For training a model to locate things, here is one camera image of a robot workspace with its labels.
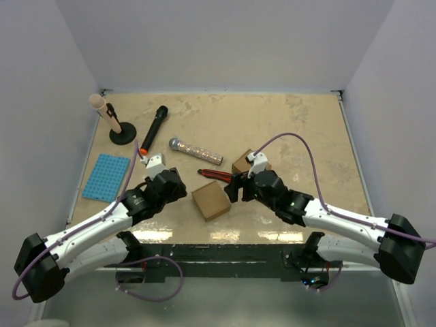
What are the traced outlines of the red black utility knife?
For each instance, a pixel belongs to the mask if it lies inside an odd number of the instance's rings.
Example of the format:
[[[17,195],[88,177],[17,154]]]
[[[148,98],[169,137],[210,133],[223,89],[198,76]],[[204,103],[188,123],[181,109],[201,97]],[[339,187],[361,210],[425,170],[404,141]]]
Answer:
[[[205,178],[223,181],[227,184],[229,184],[232,179],[232,175],[230,173],[217,170],[199,169],[197,170],[197,173]]]

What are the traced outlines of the taped cardboard box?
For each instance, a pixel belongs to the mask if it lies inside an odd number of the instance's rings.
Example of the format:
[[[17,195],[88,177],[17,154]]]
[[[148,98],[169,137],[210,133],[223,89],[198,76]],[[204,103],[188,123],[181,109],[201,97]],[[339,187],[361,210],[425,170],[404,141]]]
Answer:
[[[232,173],[241,173],[241,172],[248,172],[251,165],[246,161],[246,156],[248,156],[249,153],[255,152],[251,149],[246,150],[233,164],[232,164]],[[267,164],[267,167],[265,170],[271,170],[272,166]]]

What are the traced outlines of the small cardboard box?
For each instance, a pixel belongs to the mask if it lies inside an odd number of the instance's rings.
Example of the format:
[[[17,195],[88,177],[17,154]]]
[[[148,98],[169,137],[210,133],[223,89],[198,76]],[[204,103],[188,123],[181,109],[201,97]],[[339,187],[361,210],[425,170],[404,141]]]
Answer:
[[[231,209],[231,202],[217,181],[192,191],[191,196],[205,222],[212,221]]]

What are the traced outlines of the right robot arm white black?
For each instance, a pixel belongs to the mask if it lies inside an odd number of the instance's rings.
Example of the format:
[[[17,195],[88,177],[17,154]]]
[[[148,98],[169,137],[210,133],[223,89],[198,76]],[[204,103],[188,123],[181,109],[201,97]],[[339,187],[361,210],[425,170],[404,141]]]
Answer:
[[[256,200],[290,225],[319,228],[303,251],[313,268],[325,261],[346,261],[380,269],[400,283],[413,284],[426,245],[407,218],[372,217],[323,206],[320,199],[289,189],[272,170],[235,174],[225,193],[232,203]]]

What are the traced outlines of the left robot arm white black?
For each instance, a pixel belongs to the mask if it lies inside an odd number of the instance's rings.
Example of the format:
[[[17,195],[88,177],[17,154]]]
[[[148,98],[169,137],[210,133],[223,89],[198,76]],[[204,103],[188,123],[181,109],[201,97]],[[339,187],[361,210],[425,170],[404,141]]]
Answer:
[[[103,211],[62,232],[34,233],[22,244],[14,270],[12,298],[44,302],[74,277],[103,266],[134,267],[154,260],[129,228],[151,219],[164,206],[187,196],[176,168],[164,169],[133,189],[125,189]]]

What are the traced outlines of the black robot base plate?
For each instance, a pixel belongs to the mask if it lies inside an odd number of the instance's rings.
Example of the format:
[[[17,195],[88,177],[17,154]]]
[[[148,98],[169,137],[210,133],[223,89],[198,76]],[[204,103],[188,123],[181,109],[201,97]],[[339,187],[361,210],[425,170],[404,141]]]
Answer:
[[[164,260],[170,258],[185,278],[260,278],[297,282],[325,275],[339,267],[304,254],[303,244],[143,244],[127,256],[145,274],[146,282],[164,282],[179,276],[178,269]]]

